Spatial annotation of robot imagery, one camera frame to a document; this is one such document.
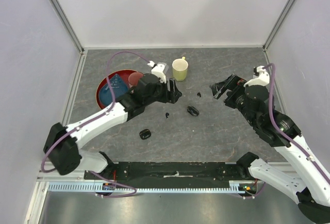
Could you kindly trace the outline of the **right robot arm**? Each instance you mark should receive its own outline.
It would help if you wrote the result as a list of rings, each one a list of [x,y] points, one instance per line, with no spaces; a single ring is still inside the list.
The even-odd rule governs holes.
[[[226,94],[224,104],[237,109],[255,133],[280,153],[298,175],[291,177],[248,152],[237,162],[237,176],[264,181],[291,198],[312,222],[329,223],[329,171],[312,152],[295,122],[275,109],[273,81],[269,74],[249,81],[232,74],[210,85],[213,97],[219,99]]]

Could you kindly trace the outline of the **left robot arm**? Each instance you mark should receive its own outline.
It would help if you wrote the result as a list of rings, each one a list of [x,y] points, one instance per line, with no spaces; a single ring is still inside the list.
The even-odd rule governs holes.
[[[76,123],[52,125],[44,145],[45,159],[54,171],[68,175],[75,170],[93,171],[101,179],[113,174],[112,161],[103,152],[88,152],[82,148],[106,130],[142,114],[154,102],[174,104],[182,96],[175,79],[161,82],[154,74],[144,74],[136,86],[115,99],[109,106]]]

